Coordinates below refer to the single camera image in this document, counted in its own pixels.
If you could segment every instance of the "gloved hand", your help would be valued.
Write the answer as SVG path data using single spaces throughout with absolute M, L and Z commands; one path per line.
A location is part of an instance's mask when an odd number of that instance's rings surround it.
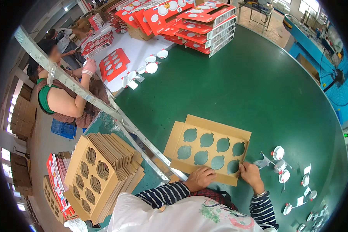
M 86 64 L 82 68 L 81 74 L 88 74 L 90 77 L 92 77 L 96 69 L 97 69 L 97 65 L 95 63 L 95 60 L 90 59 L 86 61 Z

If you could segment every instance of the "striped shirt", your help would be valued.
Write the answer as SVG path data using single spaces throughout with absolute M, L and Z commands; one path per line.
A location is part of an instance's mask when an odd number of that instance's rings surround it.
M 135 196 L 152 206 L 154 209 L 164 205 L 172 205 L 175 202 L 188 197 L 190 191 L 182 182 L 173 182 L 163 186 L 148 189 Z M 258 225 L 266 231 L 277 231 L 279 225 L 276 223 L 273 206 L 269 199 L 269 192 L 261 197 L 252 197 L 250 203 L 250 214 Z

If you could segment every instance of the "woman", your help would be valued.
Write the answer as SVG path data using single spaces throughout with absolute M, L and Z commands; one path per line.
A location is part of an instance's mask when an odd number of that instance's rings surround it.
M 42 39 L 37 45 L 48 55 L 52 62 L 60 65 L 61 54 L 56 44 L 56 40 Z M 84 67 L 73 71 L 64 70 L 84 88 L 109 105 L 102 81 L 91 81 L 91 77 L 96 70 L 95 60 L 88 60 Z M 75 122 L 78 127 L 87 128 L 99 113 L 100 109 L 86 102 L 60 81 L 54 80 L 51 87 L 49 87 L 46 84 L 48 72 L 32 57 L 28 59 L 27 74 L 28 76 L 34 75 L 37 79 L 37 96 L 40 108 L 56 120 L 64 123 Z
M 237 211 L 230 197 L 206 188 L 215 171 L 200 167 L 185 182 L 173 182 L 138 194 L 121 193 L 113 209 L 108 232 L 276 232 L 273 206 L 256 165 L 239 165 L 242 179 L 254 190 L 251 216 Z

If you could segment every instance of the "blue machine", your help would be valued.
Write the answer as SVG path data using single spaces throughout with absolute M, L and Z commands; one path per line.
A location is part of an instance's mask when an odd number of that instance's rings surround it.
M 325 55 L 323 55 L 324 50 L 326 49 L 329 52 L 335 52 L 332 49 L 332 46 L 329 44 L 329 42 L 325 39 L 319 39 L 321 31 L 316 30 L 316 35 L 312 36 L 311 32 L 308 32 L 308 29 L 306 26 L 301 26 L 301 23 L 296 18 L 285 14 L 283 25 L 290 32 L 290 34 L 294 37 L 295 42 L 291 46 L 291 48 L 285 48 L 291 56 L 294 58 L 297 58 L 299 54 L 304 56 L 311 65 L 318 71 L 320 75 L 320 81 L 321 81 L 321 89 L 324 90 L 325 87 L 327 87 L 331 82 L 333 82 L 333 78 L 331 75 L 328 75 L 329 73 L 333 73 L 334 70 L 337 68 L 343 71 L 344 75 L 344 84 L 345 91 L 344 95 L 345 97 L 348 95 L 348 52 L 346 51 L 345 47 L 343 46 L 343 51 L 341 52 L 343 54 L 343 59 L 339 63 L 337 67 L 335 67 L 327 58 Z M 336 105 L 335 102 L 333 102 L 329 98 L 331 104 L 333 105 L 334 110 L 340 109 L 341 111 L 341 123 L 348 120 L 348 104 L 347 105 Z

